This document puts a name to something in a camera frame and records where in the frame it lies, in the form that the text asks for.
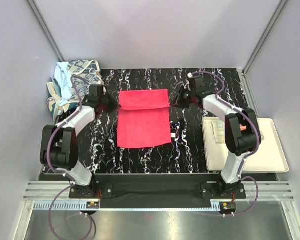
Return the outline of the red pink towel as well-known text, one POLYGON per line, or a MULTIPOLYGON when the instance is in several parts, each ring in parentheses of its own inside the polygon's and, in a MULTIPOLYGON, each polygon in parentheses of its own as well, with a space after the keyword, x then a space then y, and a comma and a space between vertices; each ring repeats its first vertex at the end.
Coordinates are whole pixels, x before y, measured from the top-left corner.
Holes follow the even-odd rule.
POLYGON ((118 147, 142 149, 172 142, 167 89, 121 91, 119 105, 118 147))

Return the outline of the cream rabbit print towel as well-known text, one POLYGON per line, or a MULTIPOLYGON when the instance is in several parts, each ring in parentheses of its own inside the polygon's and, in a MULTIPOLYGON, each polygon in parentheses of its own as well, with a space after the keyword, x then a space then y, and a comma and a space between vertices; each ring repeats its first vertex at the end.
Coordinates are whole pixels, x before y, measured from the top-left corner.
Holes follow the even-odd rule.
POLYGON ((211 123, 212 135, 216 144, 225 144, 225 124, 221 120, 213 120, 211 123))

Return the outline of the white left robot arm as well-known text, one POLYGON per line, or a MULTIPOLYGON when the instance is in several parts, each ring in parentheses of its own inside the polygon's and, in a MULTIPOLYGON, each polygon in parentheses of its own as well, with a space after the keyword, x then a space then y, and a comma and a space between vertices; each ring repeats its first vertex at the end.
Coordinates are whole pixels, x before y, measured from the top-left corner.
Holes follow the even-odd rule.
POLYGON ((120 107, 103 84, 92 84, 88 95, 77 109, 56 125, 46 125, 42 131, 40 162, 53 172, 68 177, 87 198, 98 193, 93 175, 79 160, 78 134, 103 112, 120 107))

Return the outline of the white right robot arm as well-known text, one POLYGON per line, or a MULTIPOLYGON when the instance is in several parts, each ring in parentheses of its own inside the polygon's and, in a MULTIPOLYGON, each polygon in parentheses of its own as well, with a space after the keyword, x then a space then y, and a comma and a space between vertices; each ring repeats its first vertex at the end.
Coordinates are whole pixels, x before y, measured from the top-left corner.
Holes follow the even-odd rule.
POLYGON ((238 108, 220 97, 225 88, 221 77, 207 71, 189 73, 189 87, 182 86, 177 97, 170 103, 172 107, 189 108, 196 105, 218 117, 224 123, 224 139, 228 149, 225 166, 217 185, 218 195, 229 198, 235 186, 242 181, 242 171, 247 159, 254 155, 262 142, 256 113, 251 108, 238 108), (217 78, 222 88, 218 92, 205 87, 202 74, 217 78))

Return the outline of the navy cream patterned towel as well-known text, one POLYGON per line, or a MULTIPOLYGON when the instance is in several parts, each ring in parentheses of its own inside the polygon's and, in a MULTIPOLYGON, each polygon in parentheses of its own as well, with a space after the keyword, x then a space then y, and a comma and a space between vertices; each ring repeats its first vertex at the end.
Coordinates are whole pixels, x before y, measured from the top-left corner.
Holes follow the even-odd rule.
POLYGON ((78 59, 69 61, 67 70, 71 76, 74 76, 73 82, 81 100, 89 94, 90 85, 104 85, 100 65, 95 59, 78 59))

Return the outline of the teal patterned towel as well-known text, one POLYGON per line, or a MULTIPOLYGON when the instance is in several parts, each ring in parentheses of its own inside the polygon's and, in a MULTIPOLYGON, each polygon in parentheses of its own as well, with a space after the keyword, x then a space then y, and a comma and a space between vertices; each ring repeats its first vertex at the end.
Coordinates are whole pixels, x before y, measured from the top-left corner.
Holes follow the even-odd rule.
POLYGON ((80 101, 73 87, 66 87, 64 90, 54 78, 46 85, 49 93, 48 109, 53 123, 56 124, 63 114, 76 109, 80 101))

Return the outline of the white light blue towel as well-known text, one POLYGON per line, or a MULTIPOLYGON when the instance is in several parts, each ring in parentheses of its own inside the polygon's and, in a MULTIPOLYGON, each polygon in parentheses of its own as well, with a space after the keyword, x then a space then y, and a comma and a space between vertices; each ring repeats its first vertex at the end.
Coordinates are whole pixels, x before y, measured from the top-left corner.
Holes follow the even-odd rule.
POLYGON ((54 89, 57 95, 61 97, 59 103, 61 107, 67 105, 72 97, 72 74, 69 72, 68 66, 69 62, 57 62, 54 76, 52 77, 54 89))

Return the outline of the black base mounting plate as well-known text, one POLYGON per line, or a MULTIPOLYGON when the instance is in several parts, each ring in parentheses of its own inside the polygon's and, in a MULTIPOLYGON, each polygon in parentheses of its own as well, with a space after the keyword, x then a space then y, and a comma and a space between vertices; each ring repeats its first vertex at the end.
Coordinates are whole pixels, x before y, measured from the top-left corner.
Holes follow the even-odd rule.
POLYGON ((215 173, 98 174, 92 177, 90 186, 72 187, 69 197, 114 199, 128 195, 246 199, 245 187, 240 181, 226 185, 215 173))

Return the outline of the white plastic tray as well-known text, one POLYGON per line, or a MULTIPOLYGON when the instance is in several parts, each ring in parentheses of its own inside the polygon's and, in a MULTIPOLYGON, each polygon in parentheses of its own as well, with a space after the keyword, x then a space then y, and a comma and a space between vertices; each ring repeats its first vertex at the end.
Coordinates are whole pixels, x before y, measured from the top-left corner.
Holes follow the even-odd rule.
MULTIPOLYGON (((207 169, 211 172, 221 171, 226 164, 229 150, 224 144, 217 144, 213 137, 211 122, 220 121, 217 117, 202 119, 204 149, 207 169)), ((259 118, 261 144, 257 153, 249 157, 244 172, 286 173, 289 166, 275 127, 270 118, 259 118)))

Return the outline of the aluminium rail frame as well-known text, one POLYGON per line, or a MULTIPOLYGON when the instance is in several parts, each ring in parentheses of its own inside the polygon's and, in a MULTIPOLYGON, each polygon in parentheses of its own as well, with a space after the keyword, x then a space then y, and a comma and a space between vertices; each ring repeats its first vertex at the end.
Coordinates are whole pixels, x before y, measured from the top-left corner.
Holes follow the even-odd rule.
POLYGON ((246 199, 185 195, 70 198, 68 181, 31 181, 16 240, 300 240, 286 181, 243 183, 246 199))

